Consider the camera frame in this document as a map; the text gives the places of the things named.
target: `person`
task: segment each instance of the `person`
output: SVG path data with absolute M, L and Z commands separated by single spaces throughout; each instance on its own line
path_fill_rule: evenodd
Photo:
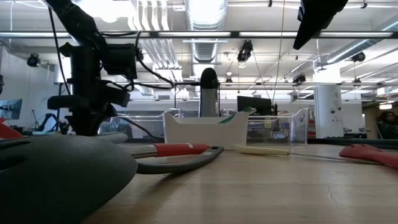
M 381 139 L 398 139 L 397 116 L 394 112 L 384 111 L 377 119 L 377 128 Z

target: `clear plastic bin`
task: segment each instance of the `clear plastic bin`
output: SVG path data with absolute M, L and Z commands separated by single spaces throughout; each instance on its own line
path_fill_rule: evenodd
M 308 116 L 308 108 L 281 116 L 250 116 L 246 144 L 306 145 Z

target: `green object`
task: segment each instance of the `green object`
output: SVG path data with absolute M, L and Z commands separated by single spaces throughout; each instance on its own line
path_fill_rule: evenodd
M 240 111 L 240 112 L 254 113 L 255 111 L 256 111 L 256 109 L 253 109 L 253 108 L 251 108 L 251 107 L 248 107 L 248 108 L 243 109 L 243 110 Z M 234 119 L 234 117 L 235 117 L 235 115 L 234 115 L 234 116 L 230 116 L 229 118 L 226 118 L 226 119 L 220 121 L 219 124 L 228 123 L 228 122 L 232 121 L 232 119 Z

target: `camera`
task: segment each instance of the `camera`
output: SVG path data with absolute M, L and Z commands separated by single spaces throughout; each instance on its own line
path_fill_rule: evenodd
M 39 54 L 30 54 L 30 57 L 27 59 L 26 63 L 30 67 L 38 67 L 40 65 Z

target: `desk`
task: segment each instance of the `desk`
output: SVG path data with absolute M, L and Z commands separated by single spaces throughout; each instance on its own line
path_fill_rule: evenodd
M 297 153 L 337 156 L 341 146 Z M 139 175 L 83 223 L 397 223 L 398 171 L 226 151 L 182 175 Z

